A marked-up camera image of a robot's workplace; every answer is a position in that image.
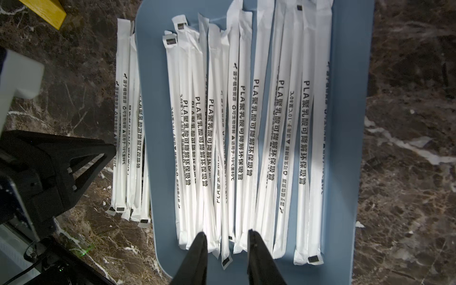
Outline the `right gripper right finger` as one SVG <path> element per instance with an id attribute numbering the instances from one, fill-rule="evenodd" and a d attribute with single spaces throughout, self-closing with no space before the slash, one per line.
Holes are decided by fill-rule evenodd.
<path id="1" fill-rule="evenodd" d="M 286 284 L 261 235 L 252 229 L 248 232 L 247 272 L 250 285 Z"/>

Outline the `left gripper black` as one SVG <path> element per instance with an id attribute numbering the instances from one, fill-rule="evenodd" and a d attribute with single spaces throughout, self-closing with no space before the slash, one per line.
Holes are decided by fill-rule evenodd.
<path id="1" fill-rule="evenodd" d="M 33 241 L 56 231 L 54 217 L 73 208 L 116 147 L 103 140 L 29 131 L 1 135 L 1 223 Z"/>

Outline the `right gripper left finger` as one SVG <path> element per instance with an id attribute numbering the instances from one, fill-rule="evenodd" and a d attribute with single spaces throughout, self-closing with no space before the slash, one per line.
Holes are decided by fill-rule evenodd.
<path id="1" fill-rule="evenodd" d="M 205 285 L 207 283 L 207 237 L 200 232 L 195 237 L 171 285 Z"/>

